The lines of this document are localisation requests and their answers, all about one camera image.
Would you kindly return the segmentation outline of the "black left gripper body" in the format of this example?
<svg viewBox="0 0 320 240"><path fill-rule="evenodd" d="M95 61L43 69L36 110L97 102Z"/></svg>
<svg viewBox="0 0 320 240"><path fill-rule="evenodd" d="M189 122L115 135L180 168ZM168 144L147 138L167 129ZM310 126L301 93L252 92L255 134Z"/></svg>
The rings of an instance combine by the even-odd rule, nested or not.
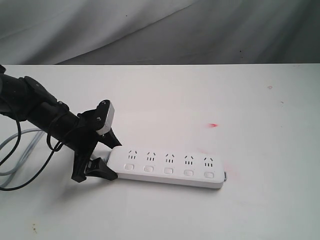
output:
<svg viewBox="0 0 320 240"><path fill-rule="evenodd" d="M63 114L63 143L74 151L71 179L83 182L87 179L86 168L100 136L94 130L98 110L91 109L74 115L68 111Z"/></svg>

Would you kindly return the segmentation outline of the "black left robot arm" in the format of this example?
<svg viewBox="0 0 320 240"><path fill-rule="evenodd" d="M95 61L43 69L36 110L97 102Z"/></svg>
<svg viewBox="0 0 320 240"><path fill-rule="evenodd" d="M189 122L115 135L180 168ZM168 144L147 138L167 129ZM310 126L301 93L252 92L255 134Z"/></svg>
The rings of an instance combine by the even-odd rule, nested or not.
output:
<svg viewBox="0 0 320 240"><path fill-rule="evenodd" d="M87 177L113 181L118 175L101 158L91 159L98 143L113 149L121 143L112 130L114 107L102 100L95 109L73 114L35 79L15 78L0 68L0 113L17 123L28 121L47 134L46 142L53 151L67 146L74 151L71 178L81 183Z"/></svg>

